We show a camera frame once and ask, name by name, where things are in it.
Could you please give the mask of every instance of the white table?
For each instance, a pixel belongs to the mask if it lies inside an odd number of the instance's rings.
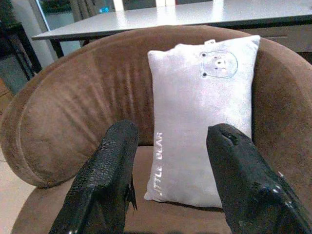
[[[60,41],[98,39],[160,25],[211,25],[233,29],[312,24],[312,0],[214,0],[99,14],[32,37],[49,39],[63,56]]]

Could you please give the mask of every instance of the chair backrest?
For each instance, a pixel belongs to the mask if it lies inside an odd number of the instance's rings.
[[[153,144],[149,50],[249,36],[209,26],[162,26],[99,39],[59,59],[14,98],[0,142],[13,171],[50,187],[73,177],[106,129],[129,119],[140,145]],[[286,47],[261,40],[253,81],[253,139],[276,171],[311,203],[312,66]]]

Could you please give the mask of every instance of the pillow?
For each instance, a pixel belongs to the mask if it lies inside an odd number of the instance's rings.
[[[146,200],[220,207],[208,126],[228,123],[251,137],[251,86],[260,36],[149,51],[154,159]]]

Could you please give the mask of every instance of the textured black surface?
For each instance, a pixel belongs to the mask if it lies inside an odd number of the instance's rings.
[[[233,234],[312,233],[310,214],[250,138],[231,125],[218,124],[208,129],[207,150]]]
[[[132,168],[137,127],[112,125],[78,172],[50,234],[122,233],[129,201],[136,208]]]

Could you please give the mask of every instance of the tiled floor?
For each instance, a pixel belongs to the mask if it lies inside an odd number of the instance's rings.
[[[0,234],[9,234],[25,200],[34,190],[18,178],[0,149]]]

